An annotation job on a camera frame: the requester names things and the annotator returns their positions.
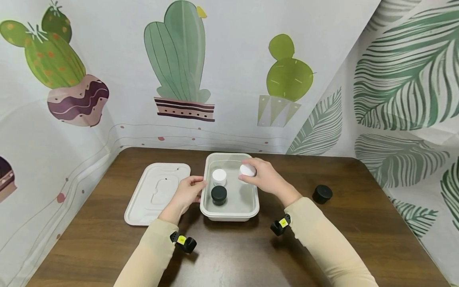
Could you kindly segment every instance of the beige sleeve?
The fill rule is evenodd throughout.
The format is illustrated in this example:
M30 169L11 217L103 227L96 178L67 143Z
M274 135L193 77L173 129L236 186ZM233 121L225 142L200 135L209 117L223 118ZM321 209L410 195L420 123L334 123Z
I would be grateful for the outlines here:
M175 244L169 238L174 231L179 231L176 225L155 219L145 231L114 287L158 286L174 252Z
M334 287L375 287L378 284L346 238L307 197L285 209L290 227Z

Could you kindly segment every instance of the black jar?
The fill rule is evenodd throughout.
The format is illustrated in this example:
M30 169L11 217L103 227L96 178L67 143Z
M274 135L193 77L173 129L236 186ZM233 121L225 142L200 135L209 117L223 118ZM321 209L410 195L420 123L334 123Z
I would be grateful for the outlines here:
M224 186L215 186L210 192L212 202L215 205L224 205L226 202L226 188Z

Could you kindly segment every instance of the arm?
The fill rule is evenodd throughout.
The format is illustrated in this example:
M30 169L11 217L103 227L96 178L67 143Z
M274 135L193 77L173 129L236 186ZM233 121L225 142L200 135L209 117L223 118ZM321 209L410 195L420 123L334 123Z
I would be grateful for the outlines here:
M179 231L176 225L155 219L145 231L114 287L158 286L174 252L175 245L169 238L174 231Z
M257 170L255 177L240 180L276 195L290 215L290 227L334 287L376 287L374 277L346 238L308 198L285 181L270 163L259 158L242 161Z
M378 286L351 244L309 198L298 199L285 212L291 217L295 238L309 250L334 287Z
M170 235L179 231L177 224L190 204L200 202L205 186L202 176L190 176L180 182L169 204L145 231L114 287L158 286L174 252Z

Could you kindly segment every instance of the wrist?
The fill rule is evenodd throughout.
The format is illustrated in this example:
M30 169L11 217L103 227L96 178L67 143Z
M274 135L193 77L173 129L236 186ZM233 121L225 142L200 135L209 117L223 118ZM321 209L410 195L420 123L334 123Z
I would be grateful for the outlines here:
M158 219L172 223L174 225L178 225L181 216L182 207L173 203L169 203L159 214Z
M277 198L282 202L284 208L291 205L298 199L302 198L301 193L297 191L291 184L287 183L283 190L277 194Z

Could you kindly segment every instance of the cactus illustration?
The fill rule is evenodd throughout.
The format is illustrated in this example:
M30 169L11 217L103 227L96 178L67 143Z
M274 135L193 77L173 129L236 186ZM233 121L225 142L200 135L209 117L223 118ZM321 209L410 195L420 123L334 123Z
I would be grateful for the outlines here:
M48 109L58 120L77 126L95 126L108 100L107 86L87 75L78 55L69 45L72 29L69 19L60 12L57 1L46 10L42 30L6 20L0 23L5 40L25 50L26 62L34 76L52 90Z
M72 27L70 20L60 11L62 6L57 5L57 1L51 0L50 7L46 10L43 19L41 20L41 28L43 31L51 34L56 33L62 37L67 43L70 43L72 38Z
M269 51L277 60L266 78L269 95L298 101L313 83L311 68L304 62L292 58L295 48L288 35L275 36L269 43Z
M196 6L176 1L166 11L164 22L152 22L144 32L151 66L161 83L163 98L205 103L209 90L199 90L204 67L204 25Z
M0 157L0 203L16 190L14 179L14 172L10 164Z
M32 35L27 34L28 29L19 22L6 20L0 24L0 34L5 40L17 47L25 47L32 42Z
M11 44L23 47L27 64L34 76L51 89L71 87L86 74L83 63L72 47L58 34L27 29L19 22L0 24L2 36Z
M301 99L311 88L313 72L304 62L293 58L295 46L286 34L275 36L269 52L277 60L266 77L269 96L260 96L258 125L283 127L297 112Z

